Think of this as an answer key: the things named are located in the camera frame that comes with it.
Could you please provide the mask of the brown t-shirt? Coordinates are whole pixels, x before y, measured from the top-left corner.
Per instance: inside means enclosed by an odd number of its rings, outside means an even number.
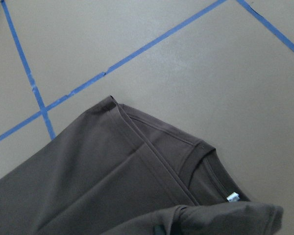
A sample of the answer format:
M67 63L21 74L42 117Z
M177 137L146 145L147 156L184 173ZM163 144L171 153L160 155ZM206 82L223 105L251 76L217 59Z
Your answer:
M109 96L0 179L0 235L273 235L205 141Z

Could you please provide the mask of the brown paper table cover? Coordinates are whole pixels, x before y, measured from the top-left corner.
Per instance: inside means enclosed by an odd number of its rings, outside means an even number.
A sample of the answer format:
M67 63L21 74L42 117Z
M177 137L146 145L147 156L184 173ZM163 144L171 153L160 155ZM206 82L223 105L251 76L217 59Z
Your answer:
M294 0L0 1L0 178L108 95L214 146L294 235Z

